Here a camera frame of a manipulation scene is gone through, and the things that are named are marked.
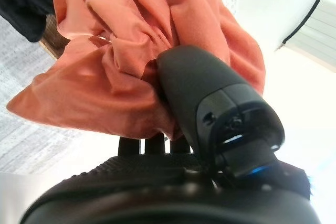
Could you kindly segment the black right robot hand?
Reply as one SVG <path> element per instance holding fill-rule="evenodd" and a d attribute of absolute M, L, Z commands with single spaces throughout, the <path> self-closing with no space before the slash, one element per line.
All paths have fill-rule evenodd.
<path fill-rule="evenodd" d="M 302 169 L 279 161 L 276 112 L 211 53 L 160 54 L 160 81 L 192 153 L 116 156 L 41 195 L 21 223 L 319 223 Z"/>

